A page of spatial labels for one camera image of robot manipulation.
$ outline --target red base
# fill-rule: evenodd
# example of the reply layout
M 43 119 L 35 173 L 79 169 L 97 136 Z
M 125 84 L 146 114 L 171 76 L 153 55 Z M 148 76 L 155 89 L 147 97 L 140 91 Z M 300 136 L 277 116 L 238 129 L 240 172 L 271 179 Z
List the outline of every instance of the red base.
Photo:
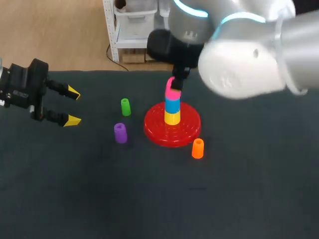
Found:
M 164 147 L 183 147 L 193 143 L 201 131 L 200 116 L 186 103 L 180 104 L 180 123 L 168 125 L 164 121 L 165 102 L 153 106 L 144 119 L 144 131 L 154 143 Z

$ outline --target yellow ring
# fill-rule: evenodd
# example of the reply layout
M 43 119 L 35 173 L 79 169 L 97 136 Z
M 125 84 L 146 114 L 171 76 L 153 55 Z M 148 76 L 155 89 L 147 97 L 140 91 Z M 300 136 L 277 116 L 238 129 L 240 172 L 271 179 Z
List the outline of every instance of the yellow ring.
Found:
M 165 111 L 165 123 L 169 125 L 177 125 L 180 122 L 180 111 L 175 114 L 170 114 Z

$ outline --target dark gray mat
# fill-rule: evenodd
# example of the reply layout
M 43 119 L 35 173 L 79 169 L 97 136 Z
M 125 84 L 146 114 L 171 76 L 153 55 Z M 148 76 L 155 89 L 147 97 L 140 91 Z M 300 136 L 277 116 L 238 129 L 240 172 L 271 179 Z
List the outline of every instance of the dark gray mat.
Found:
M 319 92 L 231 101 L 193 73 L 182 95 L 202 116 L 205 157 L 143 133 L 169 73 L 60 72 L 82 97 L 45 103 L 78 127 L 0 109 L 0 238 L 318 239 Z M 127 97 L 132 116 L 121 116 Z M 129 143 L 114 143 L 124 122 Z

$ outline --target cable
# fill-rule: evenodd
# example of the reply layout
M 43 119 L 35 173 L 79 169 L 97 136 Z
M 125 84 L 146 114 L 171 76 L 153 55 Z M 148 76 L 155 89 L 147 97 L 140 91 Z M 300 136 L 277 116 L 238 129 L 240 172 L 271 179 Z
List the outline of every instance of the cable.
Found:
M 111 48 L 111 44 L 109 44 L 108 49 L 106 50 L 106 57 L 107 57 L 110 61 L 112 61 L 113 63 L 117 64 L 118 66 L 121 66 L 122 68 L 124 68 L 126 71 L 129 71 L 128 68 L 126 68 L 125 66 L 122 66 L 121 64 L 119 64 L 119 63 L 113 61 L 113 60 L 109 57 L 109 54 L 108 54 L 108 53 L 109 53 L 110 48 Z

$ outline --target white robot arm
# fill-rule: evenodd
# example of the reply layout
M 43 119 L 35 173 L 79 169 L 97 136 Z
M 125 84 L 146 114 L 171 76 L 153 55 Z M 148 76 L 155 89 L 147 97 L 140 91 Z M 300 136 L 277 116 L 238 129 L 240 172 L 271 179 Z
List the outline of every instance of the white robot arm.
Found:
M 187 46 L 205 43 L 199 73 L 219 95 L 319 88 L 319 11 L 296 16 L 292 0 L 172 0 L 169 28 Z

